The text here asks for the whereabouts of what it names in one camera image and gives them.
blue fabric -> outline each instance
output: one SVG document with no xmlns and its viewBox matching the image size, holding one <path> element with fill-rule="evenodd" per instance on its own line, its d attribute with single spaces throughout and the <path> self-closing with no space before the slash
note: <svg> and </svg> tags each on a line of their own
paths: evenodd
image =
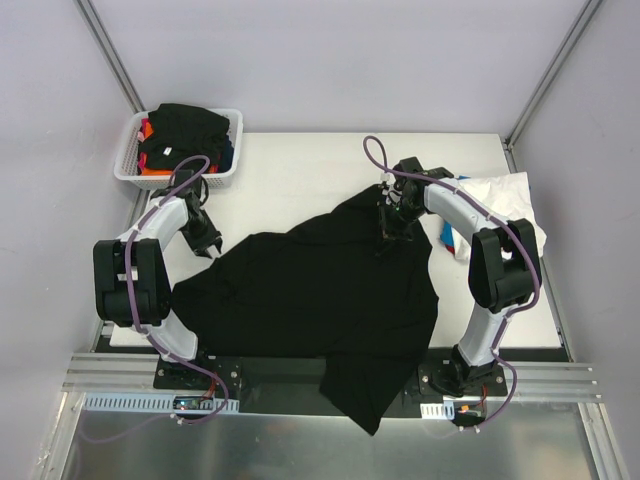
<svg viewBox="0 0 640 480">
<path fill-rule="evenodd" d="M 458 180 L 462 180 L 465 177 L 464 175 L 460 175 Z M 453 228 L 447 222 L 444 222 L 444 227 L 442 227 L 442 233 L 440 234 L 440 241 L 444 243 L 447 247 L 453 248 Z"/>
<path fill-rule="evenodd" d="M 224 139 L 224 149 L 220 156 L 220 168 L 218 169 L 218 173 L 228 172 L 231 169 L 231 164 L 233 163 L 233 151 L 233 144 L 229 139 L 229 135 L 227 135 Z"/>
</svg>

white cloth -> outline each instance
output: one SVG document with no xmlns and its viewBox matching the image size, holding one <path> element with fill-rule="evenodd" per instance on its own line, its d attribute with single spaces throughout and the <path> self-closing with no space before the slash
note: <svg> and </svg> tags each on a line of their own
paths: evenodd
<svg viewBox="0 0 640 480">
<path fill-rule="evenodd" d="M 547 235 L 536 223 L 529 195 L 529 178 L 526 172 L 512 173 L 501 177 L 465 178 L 460 180 L 464 191 L 485 204 L 490 211 L 504 215 L 511 220 L 526 218 L 536 232 L 538 256 L 542 251 Z M 471 258 L 471 246 L 453 229 L 453 248 L 457 260 L 468 261 Z"/>
</svg>

black cloth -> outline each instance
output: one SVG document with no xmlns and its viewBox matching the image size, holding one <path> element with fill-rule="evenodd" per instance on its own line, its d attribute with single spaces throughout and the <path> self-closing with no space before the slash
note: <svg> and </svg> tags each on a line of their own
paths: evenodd
<svg viewBox="0 0 640 480">
<path fill-rule="evenodd" d="M 220 167 L 218 168 L 217 173 L 224 173 L 231 170 L 231 165 L 233 164 L 233 152 L 235 149 L 233 148 L 233 144 L 229 139 L 229 136 L 224 139 L 224 150 L 222 151 L 222 155 L 220 156 Z"/>
<path fill-rule="evenodd" d="M 320 391 L 373 435 L 429 345 L 438 297 L 431 244 L 376 257 L 380 190 L 286 234 L 251 235 L 178 283 L 172 307 L 216 355 L 326 357 Z"/>
<path fill-rule="evenodd" d="M 154 170 L 173 170 L 192 155 L 206 155 L 218 165 L 225 147 L 229 119 L 205 108 L 163 103 L 149 112 L 153 133 L 138 146 L 147 154 L 145 166 Z M 202 168 L 204 161 L 193 161 Z"/>
</svg>

cable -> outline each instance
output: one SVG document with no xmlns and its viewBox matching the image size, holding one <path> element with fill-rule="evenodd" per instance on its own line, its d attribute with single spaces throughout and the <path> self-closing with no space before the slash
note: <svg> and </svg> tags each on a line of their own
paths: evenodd
<svg viewBox="0 0 640 480">
<path fill-rule="evenodd" d="M 209 184 L 206 180 L 202 180 L 202 185 L 204 186 L 204 198 L 200 200 L 201 207 L 204 206 L 205 203 L 207 203 L 207 200 L 209 200 Z"/>
<path fill-rule="evenodd" d="M 173 186 L 173 181 L 175 180 L 175 174 L 176 174 L 176 170 L 179 170 L 183 165 L 187 164 L 188 162 L 191 162 L 193 160 L 204 160 L 204 166 L 197 171 L 194 175 L 192 175 L 191 177 L 189 177 L 188 180 L 186 180 L 185 182 L 183 182 L 182 184 L 178 185 L 177 187 L 173 188 L 164 198 L 162 198 L 159 202 L 159 206 L 164 205 L 167 201 L 169 201 L 172 197 L 174 197 L 176 194 L 178 194 L 181 190 L 183 190 L 184 188 L 188 187 L 189 185 L 191 185 L 193 182 L 195 182 L 197 179 L 200 178 L 200 176 L 207 171 L 207 168 L 209 168 L 209 164 L 210 164 L 210 160 L 208 157 L 204 156 L 204 155 L 194 155 L 192 157 L 189 157 L 185 160 L 183 160 L 182 162 L 180 162 L 180 164 L 178 164 L 178 166 L 175 168 L 175 170 L 173 171 L 173 173 L 171 174 L 171 177 L 169 179 L 169 185 Z M 212 387 L 215 388 L 215 384 L 217 383 L 218 385 L 220 385 L 222 387 L 222 391 L 224 392 L 224 401 L 214 410 L 212 410 L 210 413 L 208 413 L 207 415 L 205 415 L 202 418 L 196 419 L 196 420 L 187 420 L 184 418 L 181 418 L 179 420 L 178 423 L 186 423 L 188 425 L 197 425 L 200 423 L 204 423 L 206 421 L 211 420 L 213 417 L 215 417 L 221 410 L 223 410 L 227 404 L 229 403 L 229 390 L 227 389 L 227 386 L 225 385 L 225 383 L 222 381 L 222 379 L 220 377 L 218 377 L 218 375 L 216 375 L 214 372 L 210 372 L 204 368 L 199 367 L 198 365 L 195 365 L 187 360 L 185 360 L 184 358 L 178 357 L 177 355 L 171 353 L 170 351 L 168 351 L 167 349 L 165 349 L 162 345 L 160 345 L 152 336 L 151 332 L 149 332 L 146 328 L 142 327 L 142 324 L 140 323 L 140 314 L 138 312 L 138 305 L 136 303 L 136 298 L 135 298 L 135 287 L 133 284 L 133 269 L 132 269 L 132 262 L 131 262 L 131 250 L 133 247 L 133 242 L 135 241 L 138 232 L 144 227 L 144 225 L 149 221 L 149 219 L 151 217 L 153 217 L 153 215 L 159 210 L 159 207 L 153 207 L 151 208 L 137 223 L 137 225 L 135 226 L 135 228 L 132 230 L 131 235 L 129 236 L 129 238 L 127 239 L 127 243 L 125 245 L 125 253 L 124 253 L 124 263 L 125 263 L 125 273 L 126 273 L 126 281 L 127 281 L 127 292 L 128 292 L 128 296 L 129 296 L 129 305 L 131 307 L 131 316 L 133 318 L 133 325 L 135 330 L 141 334 L 147 337 L 147 339 L 149 340 L 149 343 L 151 343 L 151 345 L 153 345 L 153 347 L 158 351 L 158 353 L 160 353 L 161 356 L 163 357 L 168 357 L 171 360 L 180 363 L 181 365 L 184 365 L 196 372 L 202 373 L 204 375 L 207 375 L 208 377 L 211 378 L 211 382 L 212 382 Z M 115 440 L 119 440 L 121 438 L 124 438 L 128 435 L 131 435 L 132 433 L 146 427 L 147 425 L 149 425 L 150 423 L 155 422 L 156 420 L 159 420 L 161 418 L 167 418 L 166 414 L 159 414 L 159 415 L 155 415 L 153 417 L 150 417 L 148 419 L 146 419 L 145 421 L 139 423 L 138 425 L 125 430 L 124 432 L 120 432 L 116 435 L 113 435 L 111 437 L 105 437 L 105 438 L 91 438 L 89 437 L 86 432 L 84 431 L 84 417 L 81 415 L 80 419 L 79 419 L 79 425 L 78 425 L 78 433 L 80 435 L 80 437 L 86 441 L 87 443 L 91 443 L 94 445 L 101 445 L 101 444 L 105 444 L 105 443 L 110 443 L 113 442 Z M 79 475 L 80 473 L 80 465 L 78 465 L 78 467 L 76 468 L 76 476 Z"/>
<path fill-rule="evenodd" d="M 162 205 L 164 205 L 166 202 L 168 202 L 172 197 L 176 196 L 181 190 L 183 190 L 184 188 L 188 187 L 189 185 L 191 185 L 193 182 L 195 182 L 197 179 L 199 179 L 201 177 L 201 175 L 203 173 L 205 173 L 207 171 L 207 169 L 209 168 L 209 165 L 211 163 L 211 161 L 209 160 L 209 157 L 205 156 L 205 155 L 194 155 L 192 157 L 186 158 L 185 160 L 183 160 L 182 162 L 180 162 L 178 164 L 178 166 L 174 169 L 173 173 L 171 174 L 171 177 L 169 179 L 170 184 L 173 183 L 173 180 L 175 179 L 175 174 L 176 174 L 176 170 L 179 170 L 180 168 L 182 168 L 183 165 L 192 162 L 193 160 L 204 160 L 204 165 L 202 166 L 202 168 L 200 170 L 198 170 L 193 176 L 191 176 L 188 180 L 184 181 L 182 184 L 180 184 L 179 186 L 177 186 L 176 188 L 174 188 L 173 190 L 171 190 L 164 198 L 162 198 L 159 202 L 159 206 L 161 207 Z M 222 409 L 224 409 L 227 404 L 229 403 L 229 390 L 227 389 L 227 386 L 224 384 L 224 382 L 222 381 L 222 379 L 220 377 L 218 377 L 218 375 L 216 375 L 214 372 L 210 372 L 209 370 L 206 370 L 204 368 L 199 367 L 198 365 L 195 365 L 187 360 L 185 360 L 184 358 L 178 357 L 177 355 L 171 353 L 170 351 L 168 351 L 167 349 L 165 349 L 162 345 L 160 345 L 151 335 L 151 333 L 142 327 L 141 323 L 140 323 L 140 315 L 138 313 L 138 305 L 136 304 L 136 297 L 135 297 L 135 287 L 133 285 L 133 268 L 131 265 L 131 250 L 133 247 L 133 242 L 135 241 L 136 237 L 138 236 L 138 232 L 144 227 L 145 223 L 147 223 L 149 221 L 149 219 L 155 214 L 155 212 L 158 211 L 158 207 L 154 207 L 151 210 L 149 210 L 138 222 L 138 224 L 136 225 L 136 228 L 133 229 L 131 231 L 131 235 L 129 235 L 129 238 L 127 239 L 127 243 L 125 245 L 125 250 L 124 250 L 124 264 L 125 264 L 125 274 L 126 274 L 126 279 L 127 279 L 127 291 L 129 292 L 129 305 L 131 306 L 131 315 L 133 317 L 133 325 L 134 328 L 136 330 L 136 332 L 138 332 L 141 335 L 145 335 L 147 337 L 147 339 L 149 340 L 149 343 L 151 343 L 151 345 L 160 353 L 160 355 L 164 356 L 164 357 L 168 357 L 171 360 L 180 363 L 181 365 L 184 365 L 185 367 L 188 367 L 196 372 L 202 373 L 204 375 L 207 375 L 209 378 L 211 378 L 212 381 L 217 382 L 221 387 L 222 387 L 222 391 L 224 392 L 224 401 L 220 404 L 220 406 L 218 406 L 215 410 L 213 410 L 211 413 L 207 414 L 206 416 L 199 418 L 197 420 L 183 420 L 184 423 L 187 423 L 189 425 L 197 425 L 200 423 L 204 423 L 207 422 L 209 420 L 211 420 L 218 412 L 220 412 Z"/>
<path fill-rule="evenodd" d="M 200 397 L 200 400 L 198 400 L 198 403 L 200 404 L 207 400 L 211 400 L 211 397 L 213 397 L 215 393 L 216 393 L 216 382 L 214 380 L 211 380 L 211 386 L 209 387 L 209 390 L 207 390 L 205 393 L 202 394 L 202 396 Z"/>
<path fill-rule="evenodd" d="M 482 384 L 482 396 L 480 397 L 480 401 L 473 405 L 469 405 L 470 407 L 477 407 L 478 405 L 482 405 L 482 408 L 485 408 L 484 402 L 487 399 L 487 395 L 489 394 L 489 389 L 486 384 Z"/>
<path fill-rule="evenodd" d="M 367 142 L 369 140 L 373 140 L 380 147 L 380 150 L 382 151 L 382 159 L 383 159 L 384 165 L 380 164 L 369 151 L 369 147 L 367 146 Z M 527 265 L 529 272 L 531 273 L 531 278 L 533 280 L 533 298 L 526 305 L 519 305 L 515 308 L 512 308 L 504 315 L 504 317 L 502 318 L 502 323 L 500 324 L 500 328 L 498 329 L 498 333 L 496 334 L 496 337 L 491 345 L 491 355 L 493 356 L 496 362 L 498 362 L 499 364 L 503 365 L 504 367 L 508 368 L 511 371 L 511 374 L 513 375 L 513 381 L 511 384 L 511 389 L 509 391 L 509 394 L 507 395 L 507 398 L 505 399 L 504 403 L 500 406 L 500 408 L 498 408 L 498 410 L 496 410 L 493 414 L 487 417 L 487 419 L 482 423 L 484 425 L 487 422 L 492 421 L 494 418 L 496 418 L 498 415 L 500 415 L 504 411 L 504 409 L 509 405 L 509 403 L 511 403 L 511 400 L 513 399 L 513 396 L 515 395 L 515 392 L 516 392 L 516 387 L 518 384 L 518 375 L 516 373 L 516 369 L 511 364 L 509 364 L 508 362 L 500 358 L 497 352 L 498 352 L 498 347 L 500 345 L 500 340 L 502 339 L 504 332 L 507 329 L 507 326 L 510 322 L 511 317 L 513 317 L 513 315 L 515 315 L 518 312 L 524 312 L 526 310 L 533 308 L 538 303 L 538 300 L 540 299 L 540 280 L 538 279 L 538 275 L 536 273 L 535 266 L 533 265 L 533 261 L 531 260 L 531 257 L 529 256 L 526 249 L 524 248 L 524 245 L 522 245 L 522 242 L 520 242 L 520 239 L 515 235 L 515 233 L 513 233 L 513 231 L 509 228 L 509 226 L 506 223 L 504 223 L 502 220 L 491 215 L 491 212 L 489 212 L 486 208 L 484 208 L 484 206 L 478 203 L 478 201 L 476 201 L 476 199 L 473 198 L 471 195 L 469 195 L 467 192 L 465 192 L 464 190 L 460 190 L 454 187 L 453 185 L 450 185 L 447 182 L 443 182 L 436 178 L 426 177 L 424 175 L 418 175 L 413 173 L 399 172 L 397 170 L 393 170 L 387 167 L 387 152 L 384 148 L 384 145 L 379 138 L 373 135 L 367 135 L 366 137 L 364 137 L 364 140 L 362 141 L 362 147 L 364 148 L 365 155 L 371 161 L 371 163 L 373 163 L 376 167 L 378 167 L 379 169 L 383 170 L 386 173 L 391 173 L 393 175 L 400 176 L 400 177 L 412 178 L 414 180 L 419 180 L 421 182 L 434 183 L 440 187 L 446 188 L 447 190 L 453 192 L 454 195 L 459 195 L 460 198 L 462 198 L 469 205 L 471 205 L 476 211 L 478 211 L 481 215 L 485 216 L 487 220 L 493 222 L 495 225 L 499 226 L 500 228 L 502 228 L 502 230 L 505 231 L 509 239 L 514 243 L 514 245 L 522 255 L 522 258 L 524 259 L 524 262 Z"/>
</svg>

gray wall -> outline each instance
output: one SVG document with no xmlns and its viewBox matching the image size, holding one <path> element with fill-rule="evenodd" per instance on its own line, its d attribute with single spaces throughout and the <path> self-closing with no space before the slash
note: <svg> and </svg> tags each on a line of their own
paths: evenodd
<svg viewBox="0 0 640 480">
<path fill-rule="evenodd" d="M 248 131 L 506 135 L 584 0 L 95 0 L 148 109 Z"/>
<path fill-rule="evenodd" d="M 131 110 L 70 0 L 1 2 L 0 65 L 0 478 L 18 480 L 95 328 L 91 248 L 129 213 L 111 172 Z"/>
<path fill-rule="evenodd" d="M 601 7 L 516 144 L 578 360 L 640 478 L 640 2 Z"/>
</svg>

